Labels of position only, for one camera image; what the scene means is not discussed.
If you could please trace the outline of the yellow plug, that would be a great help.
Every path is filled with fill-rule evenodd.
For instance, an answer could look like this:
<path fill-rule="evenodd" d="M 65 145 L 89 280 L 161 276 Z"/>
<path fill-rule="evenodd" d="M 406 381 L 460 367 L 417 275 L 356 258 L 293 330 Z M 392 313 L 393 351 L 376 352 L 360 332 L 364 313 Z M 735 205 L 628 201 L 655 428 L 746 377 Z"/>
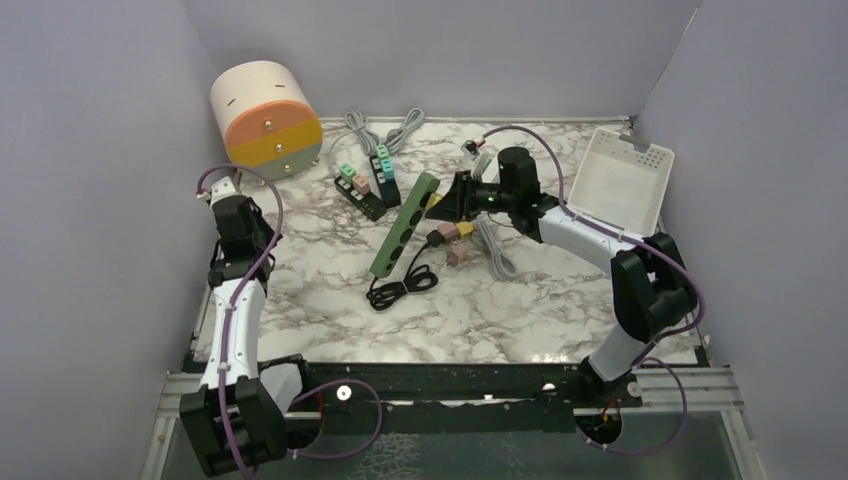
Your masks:
<path fill-rule="evenodd" d="M 455 224 L 455 227 L 460 239 L 467 239 L 475 232 L 475 226 L 472 222 L 458 222 Z"/>
<path fill-rule="evenodd" d="M 433 192 L 428 198 L 428 201 L 425 205 L 425 210 L 428 211 L 431 208 L 433 208 L 435 205 L 437 205 L 442 200 L 442 198 L 443 198 L 442 195 L 440 195 L 436 192 Z"/>

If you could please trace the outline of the pink plug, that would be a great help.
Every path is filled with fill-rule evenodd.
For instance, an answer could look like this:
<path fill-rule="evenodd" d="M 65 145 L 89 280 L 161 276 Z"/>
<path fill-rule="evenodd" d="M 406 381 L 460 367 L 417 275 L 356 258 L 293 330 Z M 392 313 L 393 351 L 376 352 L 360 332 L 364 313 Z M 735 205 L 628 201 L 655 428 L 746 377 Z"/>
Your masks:
<path fill-rule="evenodd" d="M 454 223 L 441 223 L 437 231 L 441 234 L 444 243 L 450 243 L 459 237 L 457 225 Z"/>
<path fill-rule="evenodd" d="M 468 247 L 466 245 L 454 245 L 446 254 L 446 264 L 451 267 L 456 267 L 466 258 L 467 255 Z"/>

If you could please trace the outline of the green power strip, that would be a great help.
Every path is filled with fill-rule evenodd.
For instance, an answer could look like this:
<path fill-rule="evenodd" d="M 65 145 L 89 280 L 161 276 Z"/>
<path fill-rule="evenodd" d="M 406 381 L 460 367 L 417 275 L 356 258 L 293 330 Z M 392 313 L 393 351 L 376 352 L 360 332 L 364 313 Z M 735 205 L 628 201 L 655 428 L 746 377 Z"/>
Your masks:
<path fill-rule="evenodd" d="M 418 176 L 369 268 L 375 278 L 386 278 L 392 273 L 439 185 L 440 180 L 428 172 Z"/>

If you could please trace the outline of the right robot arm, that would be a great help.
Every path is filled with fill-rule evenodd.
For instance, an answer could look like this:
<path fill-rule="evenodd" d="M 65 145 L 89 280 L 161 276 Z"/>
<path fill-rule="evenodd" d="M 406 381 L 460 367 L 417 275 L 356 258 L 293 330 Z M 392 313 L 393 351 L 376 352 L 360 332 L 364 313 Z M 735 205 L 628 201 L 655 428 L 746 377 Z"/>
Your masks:
<path fill-rule="evenodd" d="M 568 251 L 610 276 L 616 324 L 581 362 L 576 383 L 579 398 L 600 407 L 616 395 L 616 382 L 646 356 L 661 333 L 697 308 L 694 286 L 682 272 L 670 236 L 629 237 L 564 209 L 558 198 L 542 191 L 535 159 L 524 147 L 500 151 L 496 162 L 497 182 L 460 171 L 426 216 L 459 222 L 483 212 L 505 213 L 519 233 Z"/>

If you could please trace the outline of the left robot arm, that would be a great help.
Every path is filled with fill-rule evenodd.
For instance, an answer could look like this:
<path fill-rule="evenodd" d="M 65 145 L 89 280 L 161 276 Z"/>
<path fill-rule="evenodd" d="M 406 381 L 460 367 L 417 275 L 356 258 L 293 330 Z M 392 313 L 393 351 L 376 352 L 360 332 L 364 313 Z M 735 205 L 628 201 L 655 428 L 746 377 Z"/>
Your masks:
<path fill-rule="evenodd" d="M 198 389 L 181 396 L 179 419 L 205 475 L 237 471 L 253 479 L 260 464 L 285 455 L 283 414 L 261 383 L 256 354 L 279 231 L 245 195 L 202 197 L 219 234 L 208 274 L 215 354 Z"/>

